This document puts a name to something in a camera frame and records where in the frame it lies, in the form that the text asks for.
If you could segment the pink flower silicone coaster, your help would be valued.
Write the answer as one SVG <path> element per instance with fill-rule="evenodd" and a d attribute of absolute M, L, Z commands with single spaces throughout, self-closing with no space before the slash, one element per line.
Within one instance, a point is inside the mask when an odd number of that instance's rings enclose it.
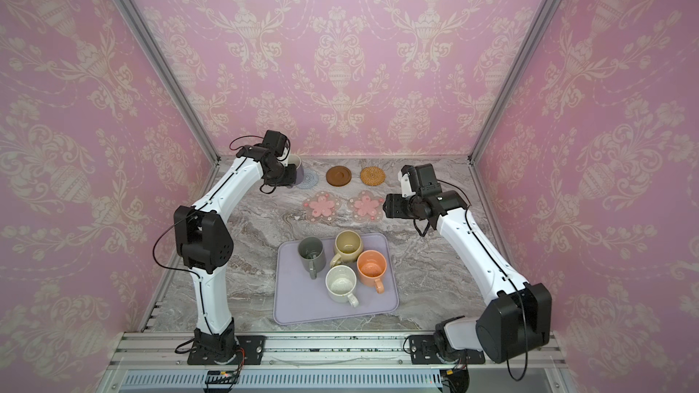
<path fill-rule="evenodd" d="M 378 222 L 384 219 L 383 205 L 385 198 L 369 191 L 362 191 L 348 200 L 349 211 L 355 222 Z"/>

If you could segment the woven rattan round coaster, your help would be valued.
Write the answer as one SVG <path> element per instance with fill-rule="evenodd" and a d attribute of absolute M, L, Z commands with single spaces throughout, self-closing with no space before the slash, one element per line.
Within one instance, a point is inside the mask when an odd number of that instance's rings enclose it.
<path fill-rule="evenodd" d="M 380 167 L 364 167 L 360 171 L 360 180 L 369 187 L 378 187 L 386 180 L 386 174 Z"/>

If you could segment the blue woven round coaster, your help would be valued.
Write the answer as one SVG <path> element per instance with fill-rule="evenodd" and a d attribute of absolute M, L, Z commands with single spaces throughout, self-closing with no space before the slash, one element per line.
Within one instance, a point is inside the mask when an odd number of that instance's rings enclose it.
<path fill-rule="evenodd" d="M 319 182 L 317 173 L 313 170 L 298 170 L 295 187 L 301 190 L 308 190 L 315 187 Z"/>

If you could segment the orange mug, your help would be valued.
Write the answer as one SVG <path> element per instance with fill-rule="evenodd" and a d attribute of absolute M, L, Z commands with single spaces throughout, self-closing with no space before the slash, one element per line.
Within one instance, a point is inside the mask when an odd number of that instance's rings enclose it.
<path fill-rule="evenodd" d="M 378 294 L 383 294 L 383 276 L 388 269 L 388 261 L 382 253 L 375 250 L 365 250 L 357 259 L 359 280 L 366 287 L 371 287 Z"/>

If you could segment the brown wooden round coaster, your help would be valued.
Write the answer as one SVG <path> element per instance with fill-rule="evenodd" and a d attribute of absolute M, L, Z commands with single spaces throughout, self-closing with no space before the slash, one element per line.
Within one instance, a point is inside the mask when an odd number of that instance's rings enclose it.
<path fill-rule="evenodd" d="M 345 166 L 334 166 L 326 172 L 326 181 L 333 187 L 343 187 L 351 182 L 351 171 Z"/>

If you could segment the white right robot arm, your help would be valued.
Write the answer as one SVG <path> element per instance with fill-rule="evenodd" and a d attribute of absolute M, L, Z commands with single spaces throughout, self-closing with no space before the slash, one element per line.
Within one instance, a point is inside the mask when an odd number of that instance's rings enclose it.
<path fill-rule="evenodd" d="M 463 364 L 474 351 L 494 363 L 509 363 L 550 342 L 550 291 L 542 283 L 530 283 L 504 259 L 459 194 L 389 194 L 382 209 L 387 218 L 426 220 L 451 245 L 482 294 L 485 309 L 479 318 L 451 318 L 435 326 L 440 358 Z"/>

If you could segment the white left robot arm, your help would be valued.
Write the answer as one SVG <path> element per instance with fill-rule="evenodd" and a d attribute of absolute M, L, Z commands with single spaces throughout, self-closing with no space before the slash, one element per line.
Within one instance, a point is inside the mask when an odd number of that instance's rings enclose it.
<path fill-rule="evenodd" d="M 298 166 L 274 155 L 236 158 L 228 172 L 193 205 L 174 213 L 176 248 L 192 278 L 198 309 L 190 365 L 229 364 L 240 344 L 229 310 L 226 269 L 234 250 L 229 218 L 258 182 L 271 187 L 295 184 Z"/>

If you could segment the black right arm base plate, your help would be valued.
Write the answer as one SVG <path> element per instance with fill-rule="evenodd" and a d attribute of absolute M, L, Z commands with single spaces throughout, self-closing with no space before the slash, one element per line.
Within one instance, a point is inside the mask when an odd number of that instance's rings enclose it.
<path fill-rule="evenodd" d="M 440 334 L 407 336 L 402 350 L 410 355 L 413 365 L 446 364 L 462 367 L 485 363 L 482 351 L 453 349 Z"/>

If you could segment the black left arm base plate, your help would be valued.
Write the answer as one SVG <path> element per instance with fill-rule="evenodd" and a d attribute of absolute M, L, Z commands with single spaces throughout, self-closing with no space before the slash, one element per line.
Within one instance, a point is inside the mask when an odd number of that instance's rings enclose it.
<path fill-rule="evenodd" d="M 230 337 L 211 346 L 205 346 L 202 340 L 195 340 L 194 347 L 187 357 L 187 364 L 258 366 L 264 356 L 265 344 L 266 337 L 261 335 Z"/>

